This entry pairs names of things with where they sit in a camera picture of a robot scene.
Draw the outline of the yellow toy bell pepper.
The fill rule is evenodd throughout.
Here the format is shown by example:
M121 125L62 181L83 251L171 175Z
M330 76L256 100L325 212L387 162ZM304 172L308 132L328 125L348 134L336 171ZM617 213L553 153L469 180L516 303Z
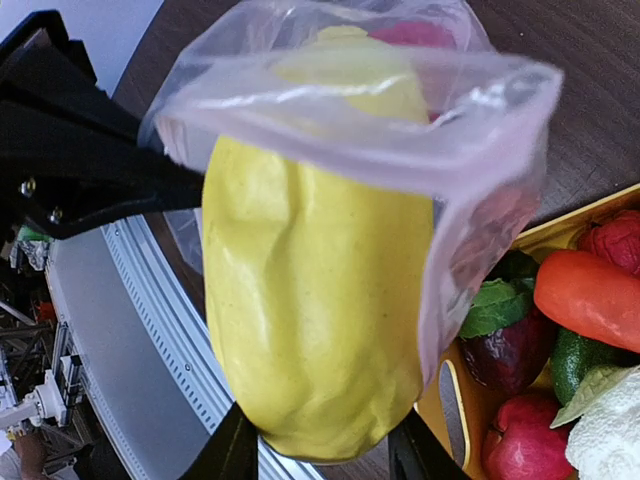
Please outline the yellow toy bell pepper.
M369 451L423 390L432 201L223 137L202 211L207 323L242 411L285 456Z

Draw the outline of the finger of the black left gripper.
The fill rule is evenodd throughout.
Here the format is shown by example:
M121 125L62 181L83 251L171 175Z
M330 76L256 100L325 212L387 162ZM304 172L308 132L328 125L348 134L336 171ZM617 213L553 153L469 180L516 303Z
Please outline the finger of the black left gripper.
M50 215L97 197L199 197L202 174L137 146L136 120L100 93L1 88L1 207Z
M199 206L199 197L107 200L94 197L62 209L62 217L57 223L52 220L53 215L50 215L47 221L47 234L55 239L68 239L130 216L184 210Z

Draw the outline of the clear zip top bag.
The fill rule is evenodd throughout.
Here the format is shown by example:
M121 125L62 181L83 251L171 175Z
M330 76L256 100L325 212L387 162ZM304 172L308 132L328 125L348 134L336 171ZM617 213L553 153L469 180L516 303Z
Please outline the clear zip top bag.
M399 22L450 30L454 49L391 45L411 62L429 124L361 112L333 87L300 85L272 67L317 31L368 34ZM138 133L197 171L219 139L282 154L436 204L417 321L423 381L436 374L481 281L535 213L561 69L495 51L462 1L242 1L177 57Z

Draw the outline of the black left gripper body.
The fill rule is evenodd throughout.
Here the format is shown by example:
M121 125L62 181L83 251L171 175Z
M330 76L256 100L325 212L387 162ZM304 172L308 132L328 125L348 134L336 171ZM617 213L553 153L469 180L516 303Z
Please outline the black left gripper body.
M139 189L115 169L138 127L61 14L29 14L1 42L1 232L64 239L139 214Z

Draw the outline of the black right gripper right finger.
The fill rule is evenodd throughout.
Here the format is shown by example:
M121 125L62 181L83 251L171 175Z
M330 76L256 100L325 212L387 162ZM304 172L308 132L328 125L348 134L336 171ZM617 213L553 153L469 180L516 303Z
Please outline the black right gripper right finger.
M392 480L468 480L417 412L387 436Z

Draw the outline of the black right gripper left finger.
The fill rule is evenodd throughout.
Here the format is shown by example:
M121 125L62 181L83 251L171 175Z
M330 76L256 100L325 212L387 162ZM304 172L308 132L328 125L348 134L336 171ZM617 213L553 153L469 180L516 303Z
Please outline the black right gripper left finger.
M257 480L258 477L258 432L234 402L184 472L184 480Z

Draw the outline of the red toy bell pepper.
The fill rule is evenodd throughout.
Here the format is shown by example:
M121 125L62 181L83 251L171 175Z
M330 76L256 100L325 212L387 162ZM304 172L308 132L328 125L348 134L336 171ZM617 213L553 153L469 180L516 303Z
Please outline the red toy bell pepper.
M451 31L431 22L405 21L370 32L366 40L369 46L383 51L381 70L384 76L395 73L403 76L376 95L354 99L353 104L373 116L429 124L429 106L423 97L419 77L406 69L406 62L392 65L391 45L454 49L456 43Z

